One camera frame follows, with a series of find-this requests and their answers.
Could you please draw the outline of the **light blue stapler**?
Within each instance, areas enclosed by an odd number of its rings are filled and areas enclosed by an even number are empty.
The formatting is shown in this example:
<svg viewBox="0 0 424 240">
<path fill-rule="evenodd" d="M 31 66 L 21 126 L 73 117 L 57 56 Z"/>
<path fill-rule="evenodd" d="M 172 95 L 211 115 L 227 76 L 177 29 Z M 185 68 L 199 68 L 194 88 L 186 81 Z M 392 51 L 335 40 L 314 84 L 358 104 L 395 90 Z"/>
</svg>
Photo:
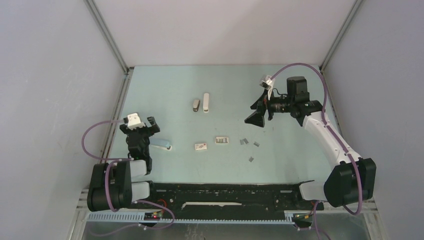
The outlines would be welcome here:
<svg viewBox="0 0 424 240">
<path fill-rule="evenodd" d="M 171 151 L 173 148 L 169 140 L 160 139 L 160 138 L 151 138 L 150 145 L 152 147 L 159 148 L 165 151 Z"/>
</svg>

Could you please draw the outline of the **staple box with barcode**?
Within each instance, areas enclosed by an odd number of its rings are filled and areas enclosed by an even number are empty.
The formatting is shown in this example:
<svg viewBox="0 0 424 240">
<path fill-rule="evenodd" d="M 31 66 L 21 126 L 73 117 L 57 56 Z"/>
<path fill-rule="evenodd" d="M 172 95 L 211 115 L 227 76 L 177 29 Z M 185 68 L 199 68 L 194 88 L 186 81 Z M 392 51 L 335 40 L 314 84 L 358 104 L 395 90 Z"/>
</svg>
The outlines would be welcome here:
<svg viewBox="0 0 424 240">
<path fill-rule="evenodd" d="M 215 143 L 216 144 L 228 144 L 229 143 L 229 137 L 217 136 L 217 137 L 215 137 Z"/>
</svg>

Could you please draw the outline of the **white stapler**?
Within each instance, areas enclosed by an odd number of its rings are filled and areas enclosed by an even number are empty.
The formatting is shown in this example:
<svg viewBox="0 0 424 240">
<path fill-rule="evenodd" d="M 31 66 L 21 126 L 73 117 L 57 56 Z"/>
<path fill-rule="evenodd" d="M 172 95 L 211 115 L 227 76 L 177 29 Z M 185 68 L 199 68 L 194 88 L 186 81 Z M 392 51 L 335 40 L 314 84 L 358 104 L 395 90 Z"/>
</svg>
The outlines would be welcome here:
<svg viewBox="0 0 424 240">
<path fill-rule="evenodd" d="M 202 109 L 204 113 L 208 113 L 209 112 L 209 104 L 210 104 L 210 94 L 208 92 L 204 93 L 203 95 L 203 104 L 202 104 Z"/>
</svg>

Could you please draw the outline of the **small grey stapler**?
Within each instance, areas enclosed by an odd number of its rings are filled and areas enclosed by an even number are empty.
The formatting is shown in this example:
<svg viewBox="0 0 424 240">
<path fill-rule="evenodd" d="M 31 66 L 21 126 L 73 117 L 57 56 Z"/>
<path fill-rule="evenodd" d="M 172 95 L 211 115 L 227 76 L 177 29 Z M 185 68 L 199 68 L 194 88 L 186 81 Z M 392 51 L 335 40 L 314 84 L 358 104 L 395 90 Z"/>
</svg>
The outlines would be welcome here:
<svg viewBox="0 0 424 240">
<path fill-rule="evenodd" d="M 193 101 L 193 104 L 192 104 L 192 110 L 193 110 L 193 112 L 198 112 L 199 111 L 199 108 L 200 108 L 200 103 L 201 103 L 201 100 L 200 99 L 195 99 L 194 101 Z"/>
</svg>

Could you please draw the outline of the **white staple box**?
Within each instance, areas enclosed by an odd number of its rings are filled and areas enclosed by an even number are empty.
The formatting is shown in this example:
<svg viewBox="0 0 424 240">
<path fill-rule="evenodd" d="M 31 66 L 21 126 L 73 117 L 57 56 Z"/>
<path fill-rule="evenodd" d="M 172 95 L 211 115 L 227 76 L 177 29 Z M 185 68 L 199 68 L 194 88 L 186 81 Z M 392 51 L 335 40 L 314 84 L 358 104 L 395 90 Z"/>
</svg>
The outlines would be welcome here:
<svg viewBox="0 0 424 240">
<path fill-rule="evenodd" d="M 207 143 L 195 143 L 194 144 L 195 151 L 203 151 L 207 149 Z"/>
</svg>

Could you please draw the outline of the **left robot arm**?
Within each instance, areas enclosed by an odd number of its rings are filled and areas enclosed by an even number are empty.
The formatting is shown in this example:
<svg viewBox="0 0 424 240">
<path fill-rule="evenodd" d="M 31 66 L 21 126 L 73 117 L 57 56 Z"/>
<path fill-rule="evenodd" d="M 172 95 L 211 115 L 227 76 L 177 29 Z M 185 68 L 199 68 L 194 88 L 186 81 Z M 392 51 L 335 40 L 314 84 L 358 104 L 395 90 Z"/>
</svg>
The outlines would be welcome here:
<svg viewBox="0 0 424 240">
<path fill-rule="evenodd" d="M 92 170 L 86 200 L 91 212 L 106 210 L 116 212 L 122 208 L 128 208 L 134 201 L 131 164 L 140 163 L 143 166 L 144 175 L 151 173 L 153 163 L 149 148 L 150 137 L 160 132 L 160 127 L 153 116 L 149 116 L 147 120 L 150 126 L 147 126 L 136 113 L 132 113 L 117 121 L 120 124 L 120 131 L 126 135 L 125 142 L 128 148 L 126 158 L 100 158 L 91 155 L 85 148 L 85 138 L 91 129 L 101 124 L 115 123 L 115 121 L 96 123 L 83 134 L 81 146 L 84 152 L 104 161 L 104 163 L 95 164 Z"/>
</svg>

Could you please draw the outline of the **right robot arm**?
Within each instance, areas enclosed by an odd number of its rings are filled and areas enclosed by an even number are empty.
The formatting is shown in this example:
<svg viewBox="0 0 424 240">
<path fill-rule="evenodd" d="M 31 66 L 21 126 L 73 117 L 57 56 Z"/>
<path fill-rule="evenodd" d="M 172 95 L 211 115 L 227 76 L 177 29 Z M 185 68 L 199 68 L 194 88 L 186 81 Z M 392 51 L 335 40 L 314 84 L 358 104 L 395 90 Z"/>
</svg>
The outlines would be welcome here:
<svg viewBox="0 0 424 240">
<path fill-rule="evenodd" d="M 331 173 L 325 182 L 309 181 L 300 184 L 291 194 L 291 204 L 304 209 L 311 200 L 328 202 L 333 207 L 360 203 L 373 197 L 377 166 L 371 158 L 354 151 L 335 130 L 323 105 L 310 100 L 307 80 L 303 76 L 286 80 L 287 92 L 275 96 L 274 79 L 265 75 L 259 82 L 264 91 L 251 105 L 254 111 L 244 122 L 263 128 L 265 114 L 272 120 L 275 113 L 289 113 L 314 137 L 327 158 Z"/>
</svg>

